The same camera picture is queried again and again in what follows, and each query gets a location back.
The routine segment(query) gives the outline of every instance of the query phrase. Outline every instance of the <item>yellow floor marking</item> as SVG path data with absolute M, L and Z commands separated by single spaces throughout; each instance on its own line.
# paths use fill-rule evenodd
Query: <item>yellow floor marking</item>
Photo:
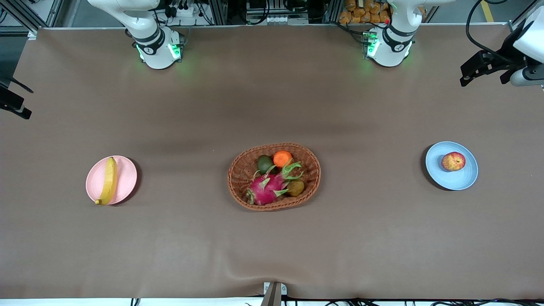
M 481 2 L 481 9 L 484 10 L 485 20 L 487 22 L 494 22 L 493 15 L 491 15 L 491 10 L 489 9 L 489 4 L 487 2 Z

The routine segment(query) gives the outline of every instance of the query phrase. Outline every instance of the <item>green indicator light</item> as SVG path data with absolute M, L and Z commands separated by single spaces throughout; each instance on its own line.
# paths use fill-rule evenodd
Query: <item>green indicator light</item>
M 380 40 L 376 39 L 372 44 L 370 44 L 370 46 L 368 46 L 369 56 L 373 57 L 374 55 L 376 55 L 376 50 L 378 50 L 378 47 L 380 46 L 379 42 Z
M 141 54 L 140 46 L 136 45 L 136 49 L 138 50 L 138 53 L 140 53 L 140 58 L 141 58 L 141 60 L 144 60 L 144 55 Z
M 174 58 L 180 58 L 180 48 L 176 45 L 168 44 L 168 49 L 170 49 L 170 53 L 172 53 L 172 57 Z

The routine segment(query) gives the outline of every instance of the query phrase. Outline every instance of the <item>pink plate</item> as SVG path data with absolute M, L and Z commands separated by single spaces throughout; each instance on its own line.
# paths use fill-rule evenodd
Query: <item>pink plate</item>
M 85 187 L 87 188 L 87 194 L 92 201 L 96 201 L 96 199 L 98 199 L 102 193 L 102 188 L 104 187 L 104 174 L 106 172 L 106 162 L 110 157 L 113 157 L 117 163 L 118 181 L 115 195 L 108 205 L 117 204 L 126 199 L 134 190 L 134 187 L 136 186 L 136 179 L 138 178 L 136 166 L 131 160 L 118 155 L 108 156 L 97 162 L 87 175 Z

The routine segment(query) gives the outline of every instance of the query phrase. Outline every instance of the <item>plate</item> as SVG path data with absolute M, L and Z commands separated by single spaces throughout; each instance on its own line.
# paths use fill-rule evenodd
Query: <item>plate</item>
M 447 171 L 442 167 L 442 158 L 451 152 L 459 152 L 465 156 L 466 164 L 461 170 Z M 467 189 L 478 178 L 476 158 L 467 148 L 454 142 L 434 144 L 427 152 L 425 165 L 431 178 L 440 186 L 450 190 Z
M 89 198 L 94 202 L 100 197 L 104 187 L 104 174 L 106 173 L 106 162 L 108 158 L 113 157 L 117 163 L 117 190 L 113 199 L 108 205 L 117 204 L 126 199 L 136 186 L 138 173 L 134 163 L 124 156 L 108 156 L 97 162 L 89 171 L 85 188 Z

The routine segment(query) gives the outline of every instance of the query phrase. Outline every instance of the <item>blue plate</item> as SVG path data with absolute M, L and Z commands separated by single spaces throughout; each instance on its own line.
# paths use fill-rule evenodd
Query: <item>blue plate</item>
M 451 152 L 459 152 L 465 156 L 466 164 L 458 171 L 447 171 L 442 167 L 442 158 Z M 454 142 L 434 144 L 425 157 L 425 165 L 431 178 L 440 186 L 450 190 L 467 189 L 476 182 L 478 164 L 474 155 L 464 146 Z

